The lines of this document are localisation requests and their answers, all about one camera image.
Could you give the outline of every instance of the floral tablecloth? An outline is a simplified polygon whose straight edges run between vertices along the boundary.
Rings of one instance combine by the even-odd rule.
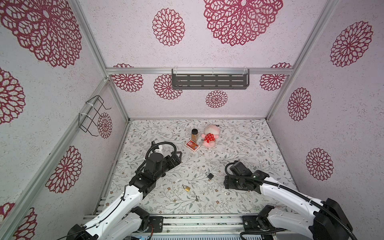
[[[216,146],[201,146],[190,151],[185,143],[191,130],[199,135],[207,125],[220,127]],[[265,120],[134,120],[125,141],[106,200],[108,206],[121,194],[134,171],[143,162],[151,141],[170,141],[182,151],[182,163],[160,178],[156,188],[140,203],[151,214],[250,214],[258,213],[265,205],[291,211],[280,202],[256,192],[224,188],[224,167],[239,160],[246,167],[267,172],[281,183],[296,189],[287,166]],[[164,145],[164,155],[173,148]],[[214,175],[212,180],[206,172]],[[190,191],[183,189],[189,186]]]

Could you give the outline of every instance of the stuffed toy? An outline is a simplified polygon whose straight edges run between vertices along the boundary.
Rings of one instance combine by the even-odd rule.
[[[204,134],[201,134],[201,137],[204,138],[203,146],[210,148],[214,147],[216,144],[216,139],[218,139],[218,135],[220,133],[220,129],[216,125],[209,125],[205,128]]]

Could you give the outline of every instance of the brass padlock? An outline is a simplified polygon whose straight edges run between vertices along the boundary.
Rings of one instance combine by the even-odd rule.
[[[187,192],[189,192],[189,190],[191,190],[191,188],[188,187],[188,186],[186,186],[186,185],[183,185],[183,188],[184,188],[184,190],[187,191]]]

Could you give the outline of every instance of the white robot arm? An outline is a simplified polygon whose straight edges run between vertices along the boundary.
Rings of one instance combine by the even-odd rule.
[[[163,158],[161,146],[156,147],[158,145],[152,142],[146,161],[138,168],[136,176],[129,185],[125,186],[124,192],[83,228],[78,225],[71,228],[67,240],[122,240],[134,231],[147,230],[149,213],[138,205],[155,187],[156,180],[181,162],[181,152],[176,152],[175,146],[172,157]],[[230,165],[233,165],[230,169],[234,175],[227,171]],[[283,230],[290,230],[313,240],[348,240],[349,237],[357,240],[352,233],[352,226],[337,202],[331,199],[322,201],[301,194],[280,184],[267,173],[259,170],[252,173],[238,161],[229,163],[225,167],[225,172],[226,189],[256,191],[298,212],[298,214],[288,213],[267,205],[257,216],[244,216],[243,221],[245,217],[253,219],[248,220],[248,229],[240,234],[243,240],[245,238],[242,235],[264,235]]]
[[[228,166],[234,174],[228,173]],[[322,201],[292,190],[280,184],[267,173],[256,170],[252,173],[241,162],[235,161],[225,167],[226,189],[251,190],[272,197],[285,204],[298,214],[284,212],[273,206],[263,210],[248,223],[250,230],[240,234],[268,234],[290,230],[314,240],[357,240],[352,226],[340,205],[332,199]]]
[[[163,144],[174,147],[172,156],[163,156]],[[66,236],[67,240],[122,240],[134,231],[147,230],[149,213],[140,208],[139,203],[155,188],[160,177],[181,163],[181,156],[182,153],[177,152],[176,146],[171,142],[152,142],[143,164],[124,187],[124,192],[83,227],[77,224],[73,226]]]

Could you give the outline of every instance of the padlock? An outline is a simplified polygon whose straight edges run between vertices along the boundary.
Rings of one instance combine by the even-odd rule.
[[[183,185],[183,188],[184,188],[184,190],[187,191],[187,192],[189,192],[189,190],[191,190],[191,188],[188,187],[188,186],[186,186],[186,185]]]
[[[210,173],[210,172],[206,172],[205,173],[206,175],[207,175],[207,177],[209,178],[209,179],[212,179],[215,175],[213,175],[212,173]]]

